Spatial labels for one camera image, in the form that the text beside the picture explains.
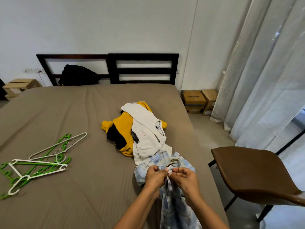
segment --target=blue plaid shirt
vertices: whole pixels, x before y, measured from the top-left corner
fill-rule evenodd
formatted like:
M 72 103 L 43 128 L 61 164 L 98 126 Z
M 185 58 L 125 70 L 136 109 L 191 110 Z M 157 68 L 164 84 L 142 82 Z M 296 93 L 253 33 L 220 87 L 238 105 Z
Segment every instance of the blue plaid shirt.
M 186 167 L 195 172 L 194 167 L 185 160 L 179 153 L 175 152 L 171 157 L 166 150 L 159 150 L 150 160 L 147 160 L 135 168 L 135 177 L 139 186 L 145 183 L 147 169 L 152 166 L 166 166 L 169 168 Z M 193 210 L 185 203 L 182 190 L 170 183 L 167 177 L 165 185 L 160 188 L 161 207 L 161 229 L 176 228 L 202 228 Z

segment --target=brown bedsheet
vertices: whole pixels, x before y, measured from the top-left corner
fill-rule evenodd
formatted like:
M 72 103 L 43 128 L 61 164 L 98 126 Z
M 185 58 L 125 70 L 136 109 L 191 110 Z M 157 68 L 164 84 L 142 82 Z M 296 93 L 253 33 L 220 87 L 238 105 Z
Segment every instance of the brown bedsheet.
M 204 199 L 227 223 L 226 215 L 188 114 L 174 85 L 111 84 L 43 87 L 25 91 L 0 109 L 0 164 L 55 144 L 64 134 L 88 132 L 66 154 L 64 172 L 32 180 L 16 196 L 0 201 L 1 228 L 112 228 L 141 188 L 135 164 L 106 140 L 103 120 L 120 115 L 127 102 L 145 100 L 168 123 L 166 143 L 196 169 Z M 9 180 L 0 174 L 0 193 Z M 158 228 L 156 202 L 144 228 Z

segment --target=person's left hand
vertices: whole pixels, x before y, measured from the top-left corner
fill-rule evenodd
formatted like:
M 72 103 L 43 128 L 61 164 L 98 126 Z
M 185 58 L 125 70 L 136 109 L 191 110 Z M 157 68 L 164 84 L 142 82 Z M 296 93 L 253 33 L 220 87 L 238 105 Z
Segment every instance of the person's left hand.
M 144 188 L 149 189 L 155 193 L 154 197 L 158 198 L 159 189 L 164 185 L 164 179 L 168 176 L 168 168 L 158 170 L 156 165 L 152 165 L 148 168 L 145 176 Z

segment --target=forearm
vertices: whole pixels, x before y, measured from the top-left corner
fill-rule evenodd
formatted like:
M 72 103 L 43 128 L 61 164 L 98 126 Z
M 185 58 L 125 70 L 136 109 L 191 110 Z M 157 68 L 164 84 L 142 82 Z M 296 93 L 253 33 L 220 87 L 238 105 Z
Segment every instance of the forearm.
M 191 208 L 197 216 L 201 226 L 208 229 L 228 229 L 227 225 L 220 217 L 206 204 L 201 196 L 196 196 L 192 200 Z
M 150 208 L 155 200 L 154 195 L 154 190 L 143 188 L 142 192 L 131 204 L 114 228 L 142 228 L 148 212 L 150 211 Z

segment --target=person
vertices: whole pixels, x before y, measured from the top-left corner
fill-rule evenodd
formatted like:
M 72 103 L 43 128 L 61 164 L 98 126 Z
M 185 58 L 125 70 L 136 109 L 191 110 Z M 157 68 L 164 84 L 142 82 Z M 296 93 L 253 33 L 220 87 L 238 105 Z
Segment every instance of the person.
M 228 229 L 227 225 L 204 201 L 194 172 L 187 168 L 173 168 L 173 172 L 169 173 L 167 167 L 158 170 L 156 165 L 148 168 L 143 190 L 114 228 L 143 228 L 151 206 L 159 197 L 159 189 L 164 185 L 164 179 L 167 176 L 181 188 L 185 195 L 186 204 L 193 209 L 203 228 Z

